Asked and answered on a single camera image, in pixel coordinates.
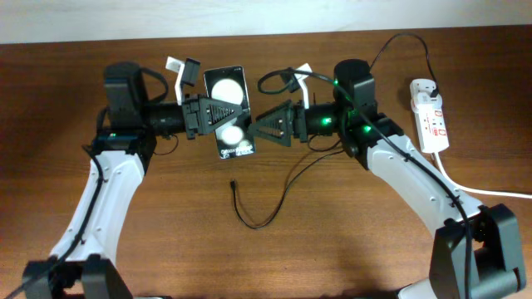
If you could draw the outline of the black Galaxy smartphone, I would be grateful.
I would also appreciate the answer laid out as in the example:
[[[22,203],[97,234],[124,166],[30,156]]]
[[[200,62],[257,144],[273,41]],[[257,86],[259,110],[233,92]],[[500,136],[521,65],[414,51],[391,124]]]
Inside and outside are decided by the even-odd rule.
[[[242,66],[226,66],[204,72],[209,105],[209,122],[214,130],[221,159],[254,154],[254,137],[248,132],[251,111],[248,88]]]

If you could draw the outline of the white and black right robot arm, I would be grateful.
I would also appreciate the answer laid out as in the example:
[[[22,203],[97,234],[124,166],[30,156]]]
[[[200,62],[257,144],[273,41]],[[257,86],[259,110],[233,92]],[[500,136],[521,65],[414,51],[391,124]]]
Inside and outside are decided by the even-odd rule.
[[[333,86],[334,101],[295,105],[287,100],[249,126],[249,133],[283,146],[292,138],[336,133],[343,151],[391,186],[433,237],[427,278],[397,291],[396,298],[504,298],[525,289],[525,261],[515,214],[504,204],[485,206],[453,186],[416,149],[404,131],[378,112],[375,81],[366,61],[340,61],[332,77],[287,68],[287,87],[305,77]]]

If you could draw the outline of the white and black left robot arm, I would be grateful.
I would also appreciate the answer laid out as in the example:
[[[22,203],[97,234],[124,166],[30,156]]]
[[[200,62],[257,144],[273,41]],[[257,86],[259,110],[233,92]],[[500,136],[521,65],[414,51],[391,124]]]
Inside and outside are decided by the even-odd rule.
[[[82,285],[81,298],[131,298],[116,269],[116,253],[131,200],[155,153],[157,137],[184,133],[192,140],[236,119],[240,105],[209,96],[183,96],[182,85],[196,82],[200,64],[168,60],[177,72],[177,100],[150,98],[144,77],[165,78],[135,62],[118,62],[104,71],[108,104],[96,121],[96,136],[83,149],[91,159],[86,187],[76,211],[48,259],[30,261],[14,298],[67,298],[68,288]]]

